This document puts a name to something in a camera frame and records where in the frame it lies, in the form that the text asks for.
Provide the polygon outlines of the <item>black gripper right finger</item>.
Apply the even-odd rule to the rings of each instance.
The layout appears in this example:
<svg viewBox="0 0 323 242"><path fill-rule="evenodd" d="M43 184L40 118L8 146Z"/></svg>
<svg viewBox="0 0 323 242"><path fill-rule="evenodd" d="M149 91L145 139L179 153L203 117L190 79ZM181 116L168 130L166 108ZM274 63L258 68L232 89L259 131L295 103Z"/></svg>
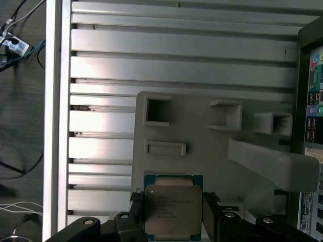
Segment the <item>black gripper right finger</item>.
<svg viewBox="0 0 323 242"><path fill-rule="evenodd" d="M203 193L203 225L210 241L315 241L280 216L243 216L237 206L220 205L214 192Z"/></svg>

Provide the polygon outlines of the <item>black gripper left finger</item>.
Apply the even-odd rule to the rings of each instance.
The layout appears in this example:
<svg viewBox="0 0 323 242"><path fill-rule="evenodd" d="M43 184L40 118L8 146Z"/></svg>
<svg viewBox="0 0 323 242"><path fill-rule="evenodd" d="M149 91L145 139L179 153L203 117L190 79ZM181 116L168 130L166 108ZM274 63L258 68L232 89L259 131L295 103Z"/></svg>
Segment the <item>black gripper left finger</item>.
<svg viewBox="0 0 323 242"><path fill-rule="evenodd" d="M132 193L130 211L120 212L105 223L95 217L81 217L59 231L51 242L146 241L143 231L144 192Z"/></svg>

